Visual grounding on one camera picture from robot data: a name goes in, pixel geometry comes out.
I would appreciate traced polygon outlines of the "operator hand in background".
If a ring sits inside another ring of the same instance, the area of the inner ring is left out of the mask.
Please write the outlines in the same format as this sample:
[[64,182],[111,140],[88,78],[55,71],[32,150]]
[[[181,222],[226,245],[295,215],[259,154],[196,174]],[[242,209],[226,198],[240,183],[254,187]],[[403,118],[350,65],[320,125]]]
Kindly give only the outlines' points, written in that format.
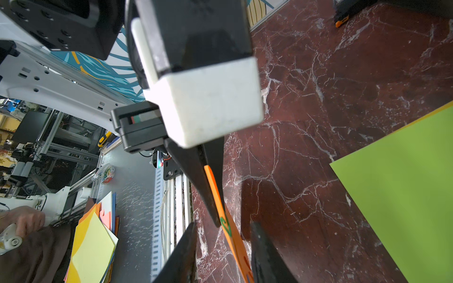
[[8,212],[1,212],[1,232],[8,226],[15,224],[16,235],[25,238],[29,234],[40,230],[46,221],[43,212],[29,206],[20,206]]

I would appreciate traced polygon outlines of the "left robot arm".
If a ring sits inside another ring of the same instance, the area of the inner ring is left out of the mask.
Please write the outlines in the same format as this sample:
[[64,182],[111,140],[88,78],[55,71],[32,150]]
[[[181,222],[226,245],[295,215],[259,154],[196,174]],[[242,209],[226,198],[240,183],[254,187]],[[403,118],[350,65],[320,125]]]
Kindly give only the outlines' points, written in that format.
[[1,13],[45,47],[44,51],[26,48],[26,59],[43,73],[55,70],[54,75],[33,83],[35,103],[48,102],[57,110],[113,131],[129,153],[158,149],[170,154],[197,188],[214,224],[220,226],[222,207],[215,203],[204,167],[213,157],[223,160],[222,140],[190,149],[178,146],[169,137],[158,105],[128,103],[125,98],[113,98],[105,87],[91,88],[86,73],[51,53],[62,48],[81,51],[90,59],[106,59],[120,27],[130,30],[138,17],[133,1],[2,1]]

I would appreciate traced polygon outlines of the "yellow paper sheet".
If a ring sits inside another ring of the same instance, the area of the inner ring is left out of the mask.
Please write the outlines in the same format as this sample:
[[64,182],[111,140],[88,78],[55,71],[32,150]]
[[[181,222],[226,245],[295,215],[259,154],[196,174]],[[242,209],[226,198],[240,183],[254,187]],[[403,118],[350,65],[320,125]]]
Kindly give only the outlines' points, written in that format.
[[404,129],[404,128],[407,128],[407,127],[409,127],[411,125],[414,125],[414,124],[416,124],[416,123],[418,123],[418,122],[420,122],[420,121],[422,121],[424,119],[427,119],[427,118],[429,118],[429,117],[431,117],[431,116],[433,116],[433,115],[435,115],[435,114],[437,114],[439,112],[442,112],[443,110],[448,109],[448,108],[450,108],[452,106],[453,106],[453,101],[451,101],[451,102],[443,105],[442,107],[440,107],[440,108],[438,108],[438,109],[436,109],[436,110],[424,115],[423,117],[421,117],[419,119],[416,119],[415,121],[411,122],[410,124],[407,124],[406,126],[402,127],[401,130]]

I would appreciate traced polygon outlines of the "orange paper sheet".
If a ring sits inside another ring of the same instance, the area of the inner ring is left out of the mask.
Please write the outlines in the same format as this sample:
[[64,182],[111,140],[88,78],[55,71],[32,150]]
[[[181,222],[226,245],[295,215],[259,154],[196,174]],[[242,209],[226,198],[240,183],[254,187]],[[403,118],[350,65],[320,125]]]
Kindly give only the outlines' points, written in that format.
[[255,280],[252,274],[247,250],[245,249],[243,239],[239,233],[233,217],[230,214],[230,211],[221,200],[220,191],[218,189],[214,173],[209,165],[204,166],[204,171],[211,187],[212,195],[214,197],[215,206],[219,214],[219,220],[221,222],[224,235],[230,246],[231,252],[235,258],[243,280],[245,283],[254,283]]

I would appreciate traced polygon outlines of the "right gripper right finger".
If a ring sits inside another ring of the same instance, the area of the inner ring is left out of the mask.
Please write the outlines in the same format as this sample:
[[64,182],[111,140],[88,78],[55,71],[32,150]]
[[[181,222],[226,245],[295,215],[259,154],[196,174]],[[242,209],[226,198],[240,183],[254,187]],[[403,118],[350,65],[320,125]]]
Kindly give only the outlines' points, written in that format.
[[271,239],[258,222],[251,229],[251,267],[256,283],[297,283]]

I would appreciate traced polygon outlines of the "lime green paper sheet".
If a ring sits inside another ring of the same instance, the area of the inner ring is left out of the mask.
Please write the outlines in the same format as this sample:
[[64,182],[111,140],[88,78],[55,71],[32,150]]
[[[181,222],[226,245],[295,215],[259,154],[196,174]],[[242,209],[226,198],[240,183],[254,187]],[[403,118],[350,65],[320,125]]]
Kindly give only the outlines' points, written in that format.
[[408,282],[453,280],[453,107],[331,168]]

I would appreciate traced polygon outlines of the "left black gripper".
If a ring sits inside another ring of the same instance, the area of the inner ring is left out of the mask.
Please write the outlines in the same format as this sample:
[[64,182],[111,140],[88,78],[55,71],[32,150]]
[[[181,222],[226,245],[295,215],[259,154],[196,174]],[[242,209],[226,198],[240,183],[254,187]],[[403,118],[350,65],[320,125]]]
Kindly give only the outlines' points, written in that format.
[[157,150],[167,151],[171,155],[197,189],[214,225],[219,228],[221,226],[219,214],[204,166],[208,165],[211,168],[221,203],[224,204],[222,176],[225,138],[221,137],[184,149],[172,139],[167,139],[168,134],[160,108],[149,101],[117,107],[111,111],[111,118],[126,152]]

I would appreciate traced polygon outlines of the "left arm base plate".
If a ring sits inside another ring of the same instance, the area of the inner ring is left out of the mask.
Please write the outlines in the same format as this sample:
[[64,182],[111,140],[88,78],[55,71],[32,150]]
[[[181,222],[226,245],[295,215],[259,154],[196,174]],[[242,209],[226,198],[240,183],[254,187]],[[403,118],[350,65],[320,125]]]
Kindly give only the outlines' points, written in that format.
[[172,158],[166,158],[163,160],[162,167],[164,169],[164,180],[171,180],[177,176],[183,174],[178,164]]

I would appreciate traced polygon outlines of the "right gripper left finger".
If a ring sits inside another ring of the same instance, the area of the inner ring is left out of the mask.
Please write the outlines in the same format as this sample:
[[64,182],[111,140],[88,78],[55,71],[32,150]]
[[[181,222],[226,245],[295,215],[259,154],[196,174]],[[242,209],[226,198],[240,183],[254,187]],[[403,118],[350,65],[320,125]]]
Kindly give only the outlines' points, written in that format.
[[154,283],[191,283],[197,251],[197,223],[188,225]]

